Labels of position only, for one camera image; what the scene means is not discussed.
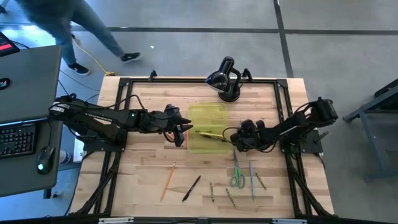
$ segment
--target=scissors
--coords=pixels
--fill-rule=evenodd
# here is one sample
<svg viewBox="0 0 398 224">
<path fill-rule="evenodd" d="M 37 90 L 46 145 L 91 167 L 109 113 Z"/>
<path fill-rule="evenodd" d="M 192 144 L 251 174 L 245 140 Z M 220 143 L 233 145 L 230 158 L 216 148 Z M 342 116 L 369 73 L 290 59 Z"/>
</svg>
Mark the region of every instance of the scissors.
<svg viewBox="0 0 398 224">
<path fill-rule="evenodd" d="M 236 152 L 234 149 L 233 151 L 234 151 L 235 170 L 234 170 L 234 175 L 229 181 L 229 184 L 231 187 L 237 187 L 239 189 L 243 189 L 246 182 L 242 170 L 239 168 L 238 157 L 236 156 Z"/>
</svg>

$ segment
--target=wooden table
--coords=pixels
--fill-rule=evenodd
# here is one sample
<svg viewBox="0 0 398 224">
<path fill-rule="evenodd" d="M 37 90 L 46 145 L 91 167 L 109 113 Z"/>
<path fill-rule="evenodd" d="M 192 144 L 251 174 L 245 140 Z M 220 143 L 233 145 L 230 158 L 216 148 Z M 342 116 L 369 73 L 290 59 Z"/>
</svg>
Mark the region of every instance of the wooden table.
<svg viewBox="0 0 398 224">
<path fill-rule="evenodd" d="M 105 77 L 98 104 L 112 105 L 116 99 L 120 77 Z M 289 78 L 289 93 L 295 110 L 308 101 L 304 81 Z M 163 110 L 166 104 L 180 107 L 187 117 L 190 104 L 222 102 L 217 93 L 204 83 L 135 83 L 133 94 L 140 96 L 148 110 Z M 245 119 L 264 120 L 271 127 L 279 123 L 274 89 L 267 84 L 245 83 L 240 99 L 228 103 L 229 125 L 239 126 Z M 139 108 L 137 100 L 131 100 L 130 109 Z M 96 152 L 84 160 L 71 212 L 77 211 L 97 187 L 104 153 Z M 163 135 L 129 133 L 126 151 L 122 154 L 113 202 L 112 216 L 134 217 L 293 217 L 292 200 L 287 178 L 286 163 L 277 146 L 268 154 L 251 150 L 238 153 L 239 165 L 246 176 L 246 186 L 240 190 L 229 186 L 233 175 L 233 155 L 192 154 L 187 147 L 175 147 Z M 256 199 L 252 200 L 249 161 L 267 190 L 254 179 Z M 160 201 L 172 164 L 176 168 L 165 198 Z M 314 196 L 333 213 L 325 171 L 318 157 L 303 155 L 307 184 Z M 195 179 L 201 180 L 188 200 L 181 202 Z M 210 197 L 210 182 L 214 183 L 215 202 Z M 228 188 L 234 198 L 233 207 L 225 192 Z M 302 194 L 298 190 L 300 208 L 304 211 Z"/>
</svg>

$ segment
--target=person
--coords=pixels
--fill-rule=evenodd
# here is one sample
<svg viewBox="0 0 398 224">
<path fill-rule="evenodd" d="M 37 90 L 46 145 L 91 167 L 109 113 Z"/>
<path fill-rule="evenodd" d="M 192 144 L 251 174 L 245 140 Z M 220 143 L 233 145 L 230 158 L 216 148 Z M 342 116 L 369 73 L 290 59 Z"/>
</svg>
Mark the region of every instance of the person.
<svg viewBox="0 0 398 224">
<path fill-rule="evenodd" d="M 89 75 L 90 70 L 76 62 L 73 51 L 71 21 L 94 34 L 106 48 L 123 63 L 139 60 L 141 53 L 125 53 L 111 32 L 85 0 L 16 0 L 27 18 L 47 31 L 62 46 L 62 58 L 70 69 L 79 75 Z"/>
</svg>

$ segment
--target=black keyboard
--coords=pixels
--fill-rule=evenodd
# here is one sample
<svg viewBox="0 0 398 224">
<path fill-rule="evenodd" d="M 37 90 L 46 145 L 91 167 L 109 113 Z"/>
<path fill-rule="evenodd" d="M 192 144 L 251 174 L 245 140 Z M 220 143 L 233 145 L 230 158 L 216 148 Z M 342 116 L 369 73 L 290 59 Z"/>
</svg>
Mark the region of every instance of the black keyboard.
<svg viewBox="0 0 398 224">
<path fill-rule="evenodd" d="M 34 153 L 35 123 L 0 126 L 0 159 Z"/>
</svg>

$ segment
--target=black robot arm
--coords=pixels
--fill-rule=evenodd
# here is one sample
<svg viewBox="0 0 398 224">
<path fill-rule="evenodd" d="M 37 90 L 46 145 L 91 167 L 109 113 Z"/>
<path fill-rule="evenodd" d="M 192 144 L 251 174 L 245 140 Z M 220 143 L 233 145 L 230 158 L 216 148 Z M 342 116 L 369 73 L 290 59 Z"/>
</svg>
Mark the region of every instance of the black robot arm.
<svg viewBox="0 0 398 224">
<path fill-rule="evenodd" d="M 127 132 L 164 134 L 177 147 L 184 142 L 183 133 L 192 128 L 191 121 L 181 117 L 178 107 L 167 105 L 164 111 L 114 110 L 84 102 L 76 94 L 61 96 L 49 108 L 50 117 L 79 133 L 83 142 L 102 142 L 104 145 L 125 144 Z M 174 134 L 170 139 L 166 133 Z"/>
<path fill-rule="evenodd" d="M 333 102 L 319 97 L 317 101 L 299 107 L 291 117 L 273 128 L 266 128 L 261 120 L 256 122 L 257 126 L 250 119 L 243 121 L 238 132 L 231 135 L 231 142 L 240 152 L 250 149 L 265 151 L 281 136 L 284 136 L 284 141 L 288 139 L 289 143 L 297 144 L 314 128 L 331 125 L 337 118 Z"/>
</svg>

